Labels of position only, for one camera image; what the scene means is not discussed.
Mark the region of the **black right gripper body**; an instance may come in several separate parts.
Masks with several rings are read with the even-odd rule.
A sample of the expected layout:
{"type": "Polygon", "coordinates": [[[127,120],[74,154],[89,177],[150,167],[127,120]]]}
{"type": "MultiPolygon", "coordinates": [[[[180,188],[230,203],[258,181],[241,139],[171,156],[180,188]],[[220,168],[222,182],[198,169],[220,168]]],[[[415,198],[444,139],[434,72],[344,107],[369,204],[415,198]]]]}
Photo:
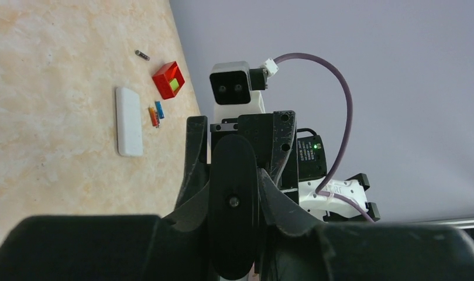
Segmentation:
{"type": "MultiPolygon", "coordinates": [[[[241,115],[238,118],[224,119],[221,123],[211,124],[211,147],[214,148],[217,142],[226,135],[243,136],[255,151],[257,165],[268,172],[272,155],[272,115],[273,112],[241,115]]],[[[298,194],[297,136],[294,148],[297,154],[297,186],[277,186],[281,192],[286,194],[298,194]]]]}

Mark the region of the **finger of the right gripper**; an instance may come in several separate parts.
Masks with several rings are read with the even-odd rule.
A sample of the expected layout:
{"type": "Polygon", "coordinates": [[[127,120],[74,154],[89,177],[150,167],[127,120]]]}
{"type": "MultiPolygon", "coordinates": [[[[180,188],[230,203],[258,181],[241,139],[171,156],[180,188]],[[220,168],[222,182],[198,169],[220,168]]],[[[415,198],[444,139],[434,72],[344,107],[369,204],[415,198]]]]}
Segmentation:
{"type": "Polygon", "coordinates": [[[296,113],[274,111],[269,176],[276,186],[297,186],[296,113]]]}

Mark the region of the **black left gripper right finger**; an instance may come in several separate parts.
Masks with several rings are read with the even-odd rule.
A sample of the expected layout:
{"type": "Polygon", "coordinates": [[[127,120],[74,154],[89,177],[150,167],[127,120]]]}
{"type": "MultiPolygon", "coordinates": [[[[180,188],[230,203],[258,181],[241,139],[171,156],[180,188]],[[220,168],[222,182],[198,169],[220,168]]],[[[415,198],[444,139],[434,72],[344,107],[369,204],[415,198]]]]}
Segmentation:
{"type": "Polygon", "coordinates": [[[447,225],[326,224],[260,172],[262,280],[474,280],[474,242],[447,225]]]}

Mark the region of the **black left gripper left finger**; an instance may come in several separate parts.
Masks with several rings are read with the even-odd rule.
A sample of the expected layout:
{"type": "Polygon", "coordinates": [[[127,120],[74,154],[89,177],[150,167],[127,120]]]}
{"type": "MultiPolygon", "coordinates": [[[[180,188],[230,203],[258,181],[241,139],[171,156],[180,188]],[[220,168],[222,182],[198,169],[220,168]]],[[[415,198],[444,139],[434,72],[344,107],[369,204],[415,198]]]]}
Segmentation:
{"type": "Polygon", "coordinates": [[[205,280],[197,234],[156,215],[34,216],[0,246],[0,280],[205,280]]]}

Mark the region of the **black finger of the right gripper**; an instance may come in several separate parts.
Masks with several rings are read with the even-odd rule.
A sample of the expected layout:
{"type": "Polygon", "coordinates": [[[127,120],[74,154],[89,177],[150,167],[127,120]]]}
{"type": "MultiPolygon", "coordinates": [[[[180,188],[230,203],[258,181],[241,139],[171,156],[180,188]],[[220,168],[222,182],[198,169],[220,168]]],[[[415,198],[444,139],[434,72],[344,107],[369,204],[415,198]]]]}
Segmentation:
{"type": "Polygon", "coordinates": [[[178,192],[175,208],[199,193],[208,182],[208,118],[191,116],[186,122],[186,145],[183,181],[178,192]]]}

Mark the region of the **orange battery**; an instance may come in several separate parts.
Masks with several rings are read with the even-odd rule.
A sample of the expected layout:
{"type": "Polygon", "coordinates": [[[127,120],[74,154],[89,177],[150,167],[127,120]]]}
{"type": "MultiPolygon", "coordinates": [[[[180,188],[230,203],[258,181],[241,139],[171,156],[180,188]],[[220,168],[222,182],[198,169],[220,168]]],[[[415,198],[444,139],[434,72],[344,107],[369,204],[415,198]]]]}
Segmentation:
{"type": "Polygon", "coordinates": [[[155,128],[159,128],[160,127],[160,121],[159,121],[159,116],[158,116],[157,111],[155,110],[154,107],[149,107],[148,111],[149,111],[152,126],[155,127],[155,128]]]}

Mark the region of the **blue battery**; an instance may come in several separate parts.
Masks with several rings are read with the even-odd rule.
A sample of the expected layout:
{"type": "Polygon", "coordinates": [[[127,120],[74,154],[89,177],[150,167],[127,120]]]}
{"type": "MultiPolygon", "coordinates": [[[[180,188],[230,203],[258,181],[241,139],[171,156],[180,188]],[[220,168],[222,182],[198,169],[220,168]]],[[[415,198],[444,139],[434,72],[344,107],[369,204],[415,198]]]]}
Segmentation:
{"type": "Polygon", "coordinates": [[[160,101],[155,101],[155,107],[158,114],[159,119],[164,119],[164,112],[163,107],[160,101]]]}

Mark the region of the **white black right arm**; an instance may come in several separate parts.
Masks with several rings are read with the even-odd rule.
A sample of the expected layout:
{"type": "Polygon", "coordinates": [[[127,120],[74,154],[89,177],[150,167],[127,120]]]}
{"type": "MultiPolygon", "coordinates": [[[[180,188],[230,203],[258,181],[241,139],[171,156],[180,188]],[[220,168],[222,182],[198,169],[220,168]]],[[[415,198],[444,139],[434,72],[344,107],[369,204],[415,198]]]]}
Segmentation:
{"type": "Polygon", "coordinates": [[[186,123],[178,207],[202,212],[217,275],[262,280],[474,280],[474,242],[448,225],[384,224],[365,174],[325,181],[319,136],[292,111],[186,123]]]}

